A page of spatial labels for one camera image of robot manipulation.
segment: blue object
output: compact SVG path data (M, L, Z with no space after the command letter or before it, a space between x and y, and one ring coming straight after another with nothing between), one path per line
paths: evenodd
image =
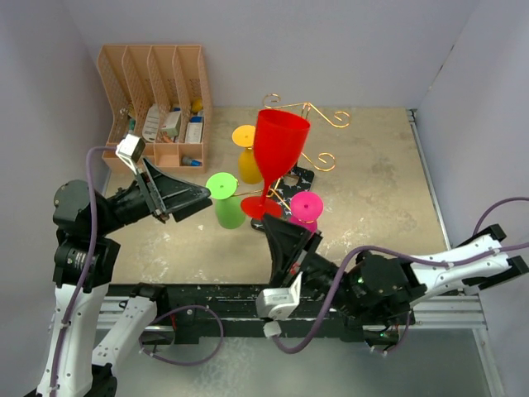
M200 161L194 160L191 157L187 157L186 155L182 157L182 164L191 167L199 167L200 165L202 165Z

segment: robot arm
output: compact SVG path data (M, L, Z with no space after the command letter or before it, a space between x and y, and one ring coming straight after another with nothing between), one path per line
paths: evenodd
M117 147L117 155L134 173L128 189L119 189L110 198L96 193L98 235L88 277L75 300L68 324L62 324L64 311L74 294L85 259L91 232L88 186L74 180L55 194L54 223L58 226L59 247L55 253L55 323L51 349L37 395L82 396L113 395L116 373L145 327L156 314L169 309L164 287L139 285L133 291L126 310L105 339L93 350L96 326L102 302L112 279L112 270L120 245L105 236L127 224L153 215L165 222L172 215L176 222L210 206L209 190L163 174L148 160L144 172L136 168L145 143L127 138ZM60 356L55 346L62 343ZM57 387L50 388L52 367L58 366Z
M266 216L263 221L272 254L270 286L256 300L257 313L267 319L265 336L280 334L279 325L270 320L284 320L299 304L300 291L323 299L335 278L334 263L316 253L322 237L302 227ZM461 246L418 260L445 262L431 266L399 258L386 258L363 251L356 266L345 273L332 300L332 307L364 325L403 323L407 313L419 302L439 294L462 289L476 294L506 280L527 273L520 256L509 258L499 252L505 234L498 226L483 230ZM490 256L467 265L450 265L478 254L496 250Z

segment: wine glass stem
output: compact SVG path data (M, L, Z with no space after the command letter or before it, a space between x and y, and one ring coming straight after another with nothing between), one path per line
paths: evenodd
M265 204L266 195L268 194L268 191L270 189L270 185L271 185L271 183L268 183L266 181L264 182L263 193L261 194L261 202L260 202L261 205Z

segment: wooden desk organizer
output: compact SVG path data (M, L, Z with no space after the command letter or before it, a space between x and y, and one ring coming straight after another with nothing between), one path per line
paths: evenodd
M137 136L141 136L149 108L157 103L160 111L158 135L154 143L146 144L143 156L164 172L206 172L213 107L200 45L104 45L98 57L98 70L114 117L108 146L116 146L127 133L130 103L136 112L134 134ZM197 98L202 99L204 110L202 142L184 143L191 103ZM165 143L160 127L174 103L182 111L179 141ZM183 165L185 155L201 161L202 165ZM107 151L102 157L112 172L129 172L114 152Z

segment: beige table surface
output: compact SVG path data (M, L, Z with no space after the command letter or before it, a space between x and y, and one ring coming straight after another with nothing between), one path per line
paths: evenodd
M335 109L324 108L331 115ZM305 153L336 156L331 172L316 171L312 191L325 209L319 218L319 252L330 261L358 245L374 244L409 254L445 250L445 243L404 108L341 108L350 112L347 128L334 128L310 115ZM255 124L258 108L216 108L206 174L181 178L204 185L212 174L238 175L241 148L231 134ZM305 160L299 165L308 167ZM126 187L131 175L112 174L107 195ZM256 189L242 185L240 191ZM266 283L270 255L265 235L250 227L236 230L217 223L213 207L176 223L145 218L114 232L122 244L112 283Z

